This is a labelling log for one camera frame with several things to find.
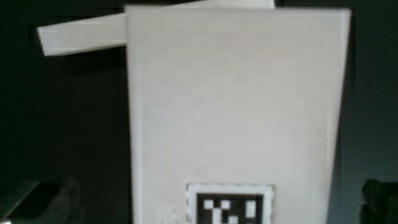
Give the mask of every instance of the white cardboard box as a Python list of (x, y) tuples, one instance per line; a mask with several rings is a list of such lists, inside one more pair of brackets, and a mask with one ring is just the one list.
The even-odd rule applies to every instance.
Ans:
[[(273, 8), (271, 0), (204, 0), (175, 8)], [(125, 45), (125, 14), (113, 14), (37, 28), (42, 52), (60, 56)]]
[(200, 183), (271, 186), (271, 223), (323, 224), (349, 12), (125, 14), (134, 224), (191, 223)]

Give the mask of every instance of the qr code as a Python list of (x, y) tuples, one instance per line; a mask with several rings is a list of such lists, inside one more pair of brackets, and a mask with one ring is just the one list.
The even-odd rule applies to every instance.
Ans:
[(260, 224), (262, 195), (196, 194), (196, 224)]
[(269, 185), (188, 184), (189, 224), (269, 224)]

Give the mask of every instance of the black object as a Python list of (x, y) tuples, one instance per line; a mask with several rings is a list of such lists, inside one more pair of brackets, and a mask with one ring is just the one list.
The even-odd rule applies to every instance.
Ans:
[(362, 197), (360, 224), (398, 224), (398, 183), (369, 179), (362, 186)]
[(83, 209), (74, 179), (54, 183), (22, 182), (1, 201), (0, 220), (8, 220), (12, 224), (81, 224)]

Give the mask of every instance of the white box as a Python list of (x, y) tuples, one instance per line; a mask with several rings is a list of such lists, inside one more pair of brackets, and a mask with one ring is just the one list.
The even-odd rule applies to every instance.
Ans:
[[(273, 8), (271, 0), (204, 0), (175, 8)], [(70, 55), (125, 45), (125, 14), (65, 22), (37, 28), (45, 56)]]
[(349, 12), (125, 13), (134, 224), (188, 223), (191, 184), (271, 186), (271, 223), (324, 223)]

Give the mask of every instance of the dark background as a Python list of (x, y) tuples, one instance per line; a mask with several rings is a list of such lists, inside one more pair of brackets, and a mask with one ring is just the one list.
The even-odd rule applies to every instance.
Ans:
[[(74, 176), (86, 224), (131, 223), (125, 49), (44, 57), (35, 27), (118, 13), (125, 3), (0, 2), (0, 197), (17, 181)], [(328, 224), (351, 224), (363, 180), (398, 181), (398, 2), (278, 4), (353, 9), (328, 212)]]

